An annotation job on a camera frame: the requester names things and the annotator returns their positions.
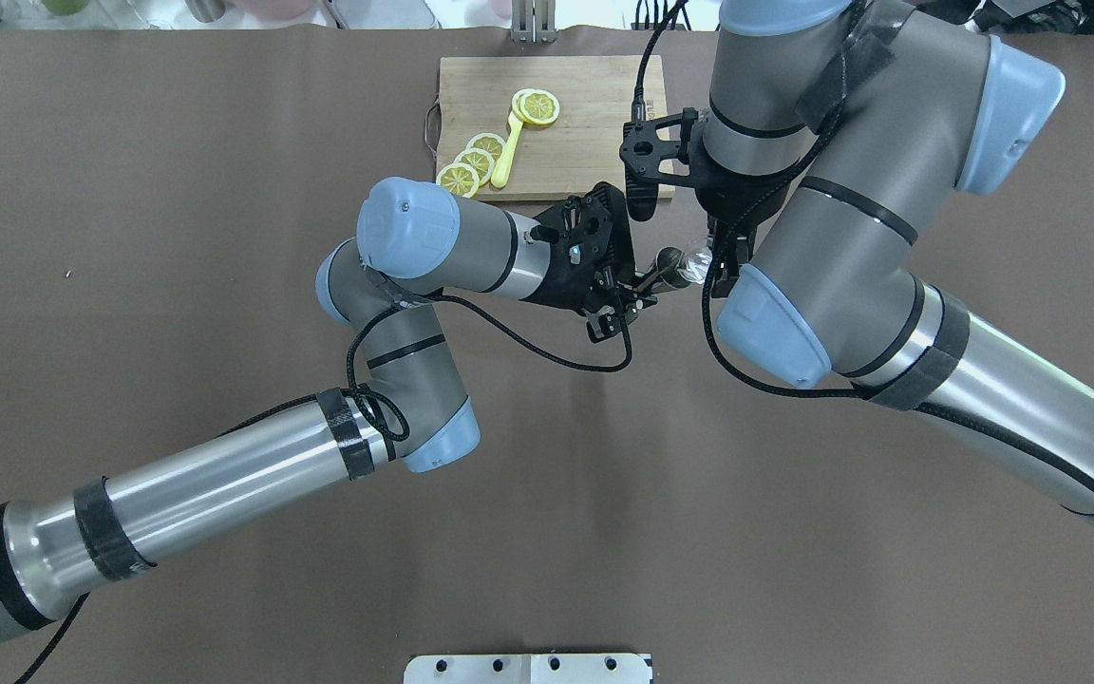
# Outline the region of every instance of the wooden cutting board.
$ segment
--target wooden cutting board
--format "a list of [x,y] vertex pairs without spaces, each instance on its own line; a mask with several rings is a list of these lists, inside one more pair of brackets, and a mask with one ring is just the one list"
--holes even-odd
[[[443,57],[439,100],[442,138],[438,170],[455,161],[475,134],[509,134],[509,100],[522,88],[549,90],[559,98],[559,120],[522,130],[513,170],[502,190],[481,187],[486,202],[556,200],[583,195],[605,181],[624,187],[619,160],[622,125],[630,117],[637,56],[613,57]],[[661,57],[644,74],[648,118],[668,114]],[[661,186],[662,198],[673,186]]]

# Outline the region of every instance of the light blue plastic cover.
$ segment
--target light blue plastic cover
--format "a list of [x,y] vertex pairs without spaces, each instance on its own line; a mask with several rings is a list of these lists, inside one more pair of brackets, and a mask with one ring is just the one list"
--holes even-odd
[[771,278],[747,264],[717,316],[717,333],[746,359],[807,390],[828,375],[830,356]]
[[326,259],[323,259],[321,268],[315,273],[315,295],[321,301],[321,306],[323,311],[327,312],[327,315],[334,317],[334,320],[339,321],[344,325],[351,325],[348,317],[340,313],[340,309],[335,308],[335,302],[331,300],[331,287],[329,282],[329,274],[331,273],[331,262],[335,260],[335,256],[340,253],[340,247],[348,245],[348,240],[340,242],[337,248],[331,250],[330,255]]
[[475,422],[475,411],[470,406],[470,397],[467,397],[437,434],[430,437],[418,450],[404,456],[404,463],[408,471],[430,472],[444,464],[455,463],[478,445],[479,425]]
[[851,0],[724,0],[720,26],[737,35],[785,35],[842,13]]
[[1064,91],[1067,78],[1058,68],[991,35],[982,103],[956,190],[975,195],[998,190]]
[[361,260],[389,277],[421,277],[446,260],[458,239],[458,205],[432,183],[387,177],[357,217]]

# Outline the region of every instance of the white metal plate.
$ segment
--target white metal plate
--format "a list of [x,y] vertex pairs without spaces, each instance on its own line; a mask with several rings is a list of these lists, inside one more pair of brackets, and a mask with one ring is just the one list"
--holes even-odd
[[404,684],[651,684],[648,653],[523,653],[417,657]]

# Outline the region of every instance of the brown table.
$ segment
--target brown table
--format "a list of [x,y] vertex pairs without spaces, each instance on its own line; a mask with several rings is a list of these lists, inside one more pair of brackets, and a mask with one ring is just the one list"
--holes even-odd
[[[439,57],[644,39],[0,32],[0,501],[342,382],[351,333],[312,277],[374,182],[429,177]],[[1094,385],[1094,38],[1016,43],[1067,72],[1067,100],[911,267]],[[673,108],[707,103],[713,47],[661,40]],[[641,260],[702,227],[680,192],[636,228]],[[477,299],[568,356],[619,351],[571,314]],[[1089,525],[910,416],[738,385],[703,348],[698,291],[642,316],[613,378],[442,317],[474,454],[100,590],[35,681],[398,683],[414,653],[556,648],[651,651],[663,684],[1094,681]],[[0,645],[0,681],[48,634]]]

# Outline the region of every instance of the metal bracket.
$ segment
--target metal bracket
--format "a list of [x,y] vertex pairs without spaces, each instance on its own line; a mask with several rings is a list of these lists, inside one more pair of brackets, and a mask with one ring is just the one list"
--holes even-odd
[[417,657],[404,684],[651,684],[648,653],[523,653]]
[[513,43],[556,42],[556,0],[513,0]]

